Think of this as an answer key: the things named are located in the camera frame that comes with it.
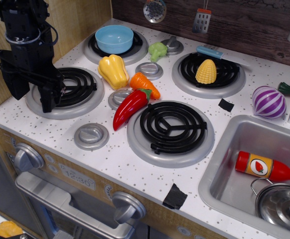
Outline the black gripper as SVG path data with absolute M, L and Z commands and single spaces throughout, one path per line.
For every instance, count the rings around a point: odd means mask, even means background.
M 38 40 L 0 50 L 0 69 L 11 95 L 20 100 L 29 92 L 30 83 L 37 85 L 44 113 L 52 112 L 60 103 L 66 88 L 61 73 L 52 63 L 55 43 Z

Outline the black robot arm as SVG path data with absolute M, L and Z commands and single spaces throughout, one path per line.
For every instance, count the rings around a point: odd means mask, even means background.
M 38 87 L 42 111 L 51 112 L 61 101 L 64 77 L 54 67 L 58 37 L 47 21 L 48 3 L 43 0 L 0 0 L 0 19 L 10 50 L 0 50 L 0 70 L 14 98 L 21 99 Z

